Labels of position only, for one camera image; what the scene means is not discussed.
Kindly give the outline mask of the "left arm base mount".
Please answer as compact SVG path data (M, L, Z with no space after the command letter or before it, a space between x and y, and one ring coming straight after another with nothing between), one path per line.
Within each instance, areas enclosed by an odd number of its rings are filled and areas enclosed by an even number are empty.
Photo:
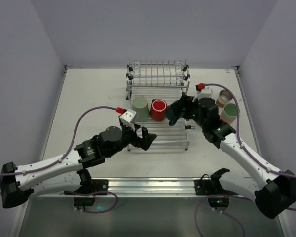
M64 191L64 194L74 196L74 207L86 210L95 203L96 196L91 193L107 191L108 187L107 179L92 179L90 183L82 184L78 190Z

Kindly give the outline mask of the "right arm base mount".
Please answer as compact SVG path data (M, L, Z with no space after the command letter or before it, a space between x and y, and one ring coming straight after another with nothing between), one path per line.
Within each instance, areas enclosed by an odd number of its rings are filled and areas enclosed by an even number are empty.
M230 195L231 191L223 189L219 182L220 178L228 172L230 172L229 169L221 168L211 175L203 174L200 178L194 180L195 194L199 196ZM213 209L219 211L226 211L229 207L229 198L227 196L209 197L207 202Z

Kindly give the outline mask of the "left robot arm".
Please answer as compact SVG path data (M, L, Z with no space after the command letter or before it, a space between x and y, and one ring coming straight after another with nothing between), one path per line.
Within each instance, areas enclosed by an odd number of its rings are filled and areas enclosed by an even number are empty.
M146 151L156 138L139 125L135 129L110 126L63 155L28 165L8 162L0 173L2 206L17 207L29 198L60 191L91 193L94 187L88 168L104 163L128 145Z

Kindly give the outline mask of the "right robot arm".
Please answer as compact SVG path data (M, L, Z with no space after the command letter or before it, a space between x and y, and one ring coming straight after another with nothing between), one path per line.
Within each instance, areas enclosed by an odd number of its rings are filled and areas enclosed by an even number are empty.
M206 140L232 157L250 175L233 176L227 169L213 174L219 187L253 201L260 212L273 219L296 202L296 178L289 170L281 171L252 150L236 130L220 120L219 109L211 98L194 99L182 94L168 106L165 116L173 126L178 119L195 121Z

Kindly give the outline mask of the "cream and brown cup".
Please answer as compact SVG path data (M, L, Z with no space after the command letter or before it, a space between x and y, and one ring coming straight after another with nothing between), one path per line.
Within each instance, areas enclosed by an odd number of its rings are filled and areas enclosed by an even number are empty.
M231 93L227 90L221 90L219 92L218 98L216 100L216 105L220 108L223 108L226 104L228 104L233 99Z

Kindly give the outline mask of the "light blue mug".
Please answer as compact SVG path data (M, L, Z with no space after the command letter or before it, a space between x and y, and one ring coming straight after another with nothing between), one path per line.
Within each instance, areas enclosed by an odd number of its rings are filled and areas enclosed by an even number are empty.
M212 89L209 89L209 98L211 98L213 96L213 91Z

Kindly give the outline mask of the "pink tumbler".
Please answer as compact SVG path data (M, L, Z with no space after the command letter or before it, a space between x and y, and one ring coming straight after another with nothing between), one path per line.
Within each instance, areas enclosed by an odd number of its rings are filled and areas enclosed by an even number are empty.
M229 115L226 115L223 113L220 115L220 120L222 120L223 122L226 122L229 125L231 125L235 119L236 117L230 117Z

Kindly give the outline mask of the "light green tumbler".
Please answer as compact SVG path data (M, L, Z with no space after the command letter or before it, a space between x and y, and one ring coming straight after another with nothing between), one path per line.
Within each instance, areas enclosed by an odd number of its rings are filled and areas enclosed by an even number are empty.
M226 114L226 115L229 115L230 117L236 117L237 118L238 110L237 110L236 104L233 104L233 103L226 104L224 106L223 110L222 110L222 113Z

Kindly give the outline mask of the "dark green mug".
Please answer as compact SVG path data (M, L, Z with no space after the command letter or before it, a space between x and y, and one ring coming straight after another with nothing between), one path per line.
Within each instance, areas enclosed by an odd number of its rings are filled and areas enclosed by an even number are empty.
M164 114L169 121L168 125L174 126L178 120L178 110L176 109L176 107L174 107L173 105L168 106Z

